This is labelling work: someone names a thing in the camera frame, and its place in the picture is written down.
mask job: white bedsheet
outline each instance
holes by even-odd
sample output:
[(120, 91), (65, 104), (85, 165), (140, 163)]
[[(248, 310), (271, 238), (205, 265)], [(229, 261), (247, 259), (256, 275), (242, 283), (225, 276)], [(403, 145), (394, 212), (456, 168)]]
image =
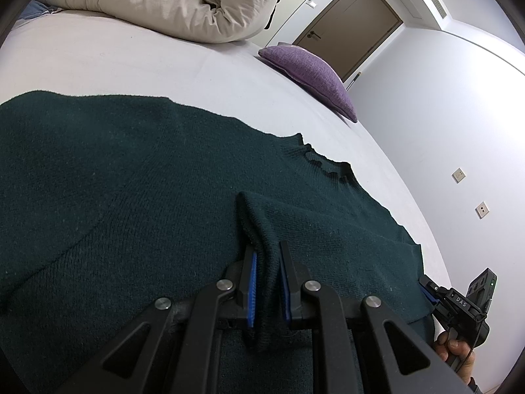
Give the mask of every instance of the white bedsheet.
[(367, 130), (257, 60), (257, 50), (248, 42), (181, 41), (100, 14), (65, 11), (7, 37), (0, 49), (0, 103), (30, 90), (162, 96), (277, 136), (301, 132), (320, 154), (351, 163), (359, 183), (422, 245), (425, 273), (450, 287), (429, 226)]

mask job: dark green sweater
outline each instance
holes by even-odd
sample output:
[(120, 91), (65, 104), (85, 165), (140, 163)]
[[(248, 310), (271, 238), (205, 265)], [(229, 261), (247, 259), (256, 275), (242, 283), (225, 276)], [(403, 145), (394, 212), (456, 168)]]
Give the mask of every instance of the dark green sweater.
[(278, 242), (339, 294), (380, 296), (425, 338), (421, 248), (350, 165), (167, 98), (32, 92), (0, 106), (0, 347), (56, 389), (160, 296), (194, 295), (258, 251), (256, 348), (224, 338), (220, 392), (311, 392), (281, 322)]

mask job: hand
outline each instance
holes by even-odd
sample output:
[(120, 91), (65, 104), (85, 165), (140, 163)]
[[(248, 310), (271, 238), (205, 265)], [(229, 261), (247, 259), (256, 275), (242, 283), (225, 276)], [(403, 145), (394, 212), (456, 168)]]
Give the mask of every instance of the hand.
[[(471, 346), (464, 341), (448, 341), (448, 332), (443, 332), (437, 337), (437, 341), (434, 342), (434, 350), (443, 361), (447, 361), (449, 353), (458, 356), (461, 360), (465, 360), (466, 356), (468, 356), (468, 353), (471, 351)], [(474, 360), (476, 360), (476, 355), (473, 351), (458, 372), (458, 376), (463, 379), (463, 382), (466, 384), (469, 384), (471, 381)]]

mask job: purple pillow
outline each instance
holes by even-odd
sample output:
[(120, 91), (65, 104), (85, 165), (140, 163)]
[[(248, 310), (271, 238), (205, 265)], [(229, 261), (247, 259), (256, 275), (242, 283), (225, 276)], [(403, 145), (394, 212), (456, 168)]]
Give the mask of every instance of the purple pillow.
[(284, 71), (331, 110), (358, 122), (343, 82), (320, 57), (302, 47), (284, 43), (259, 50), (259, 56)]

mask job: door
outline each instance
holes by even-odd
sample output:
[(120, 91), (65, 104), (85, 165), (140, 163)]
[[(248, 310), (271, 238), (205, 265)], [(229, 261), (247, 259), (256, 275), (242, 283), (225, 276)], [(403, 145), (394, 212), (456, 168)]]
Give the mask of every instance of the door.
[(384, 0), (334, 0), (294, 44), (324, 59), (346, 81), (401, 23)]

